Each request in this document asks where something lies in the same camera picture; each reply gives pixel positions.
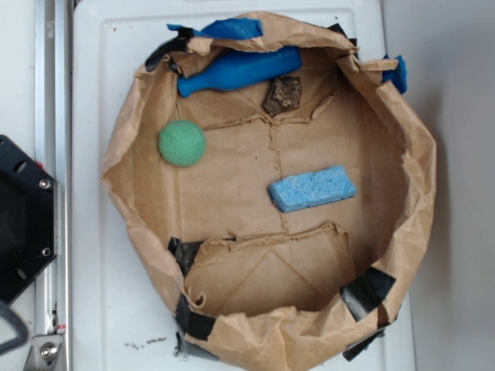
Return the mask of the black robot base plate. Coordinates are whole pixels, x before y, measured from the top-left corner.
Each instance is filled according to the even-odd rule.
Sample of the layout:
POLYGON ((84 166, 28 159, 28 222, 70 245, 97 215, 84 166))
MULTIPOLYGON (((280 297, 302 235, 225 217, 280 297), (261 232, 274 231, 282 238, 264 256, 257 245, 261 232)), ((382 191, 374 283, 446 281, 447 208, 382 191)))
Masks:
POLYGON ((1 301, 13 303, 55 258, 56 181, 1 136, 1 301))

